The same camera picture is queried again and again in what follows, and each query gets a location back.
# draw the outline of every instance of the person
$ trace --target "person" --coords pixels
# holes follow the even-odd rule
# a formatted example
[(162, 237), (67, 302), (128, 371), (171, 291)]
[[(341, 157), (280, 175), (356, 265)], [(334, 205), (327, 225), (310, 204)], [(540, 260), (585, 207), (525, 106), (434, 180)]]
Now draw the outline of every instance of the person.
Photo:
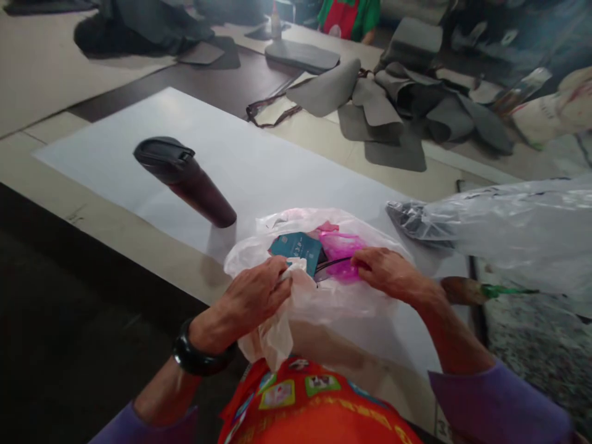
[[(456, 437), (581, 442), (567, 413), (497, 361), (456, 317), (437, 283), (387, 249), (359, 250), (351, 263), (361, 279), (411, 305), (425, 322), (443, 371), (431, 372), (430, 383)], [(202, 381), (196, 374), (219, 370), (216, 357), (235, 349), (238, 338), (290, 297), (290, 279), (278, 283), (286, 269), (285, 258), (273, 257), (240, 273), (218, 302), (186, 323), (182, 337), (203, 360), (191, 362), (175, 346), (175, 357), (91, 443), (195, 442), (198, 412), (191, 403)], [(420, 443), (386, 401), (305, 356), (291, 356), (275, 373), (264, 360), (253, 364), (221, 417), (220, 444)]]
[(324, 0), (318, 21), (325, 34), (370, 45), (380, 22), (380, 0)]

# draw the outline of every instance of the black bangle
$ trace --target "black bangle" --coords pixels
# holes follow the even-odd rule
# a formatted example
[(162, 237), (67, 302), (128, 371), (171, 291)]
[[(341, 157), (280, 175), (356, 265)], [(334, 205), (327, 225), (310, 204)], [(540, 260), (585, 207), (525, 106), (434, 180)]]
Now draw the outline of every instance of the black bangle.
[(212, 356), (193, 347), (189, 341), (189, 325), (193, 318), (181, 326), (181, 332), (173, 342), (173, 357), (187, 373), (195, 376), (211, 376), (224, 370), (234, 358), (237, 343), (233, 342), (221, 355)]

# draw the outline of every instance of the dark red tumbler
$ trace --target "dark red tumbler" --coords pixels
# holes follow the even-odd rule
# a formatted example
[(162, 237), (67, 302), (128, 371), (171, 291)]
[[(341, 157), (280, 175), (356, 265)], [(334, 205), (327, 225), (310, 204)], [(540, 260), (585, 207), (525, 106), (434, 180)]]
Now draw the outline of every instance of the dark red tumbler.
[(136, 160), (194, 210), (219, 228), (236, 222), (236, 212), (195, 160), (195, 152), (169, 137), (146, 139)]

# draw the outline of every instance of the person's left hand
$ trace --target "person's left hand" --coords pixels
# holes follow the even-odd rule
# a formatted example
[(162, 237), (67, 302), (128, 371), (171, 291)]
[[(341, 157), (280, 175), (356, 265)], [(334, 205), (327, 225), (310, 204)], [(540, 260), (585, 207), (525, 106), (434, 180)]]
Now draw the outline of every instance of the person's left hand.
[(219, 355), (240, 337), (270, 318), (290, 296), (292, 279), (278, 284), (288, 268), (286, 258), (274, 256), (243, 270), (212, 307), (189, 326), (189, 339), (201, 352)]

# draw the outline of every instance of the red apron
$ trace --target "red apron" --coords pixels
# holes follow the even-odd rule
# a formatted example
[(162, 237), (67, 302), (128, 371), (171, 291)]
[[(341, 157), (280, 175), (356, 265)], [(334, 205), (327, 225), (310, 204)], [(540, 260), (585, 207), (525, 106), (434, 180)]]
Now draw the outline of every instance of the red apron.
[(329, 10), (327, 20), (325, 20), (325, 26), (323, 26), (323, 32), (344, 40), (351, 40), (359, 4), (360, 0), (356, 0), (354, 6), (333, 0), (333, 5)]
[(392, 406), (297, 356), (255, 363), (221, 417), (218, 444), (421, 444)]

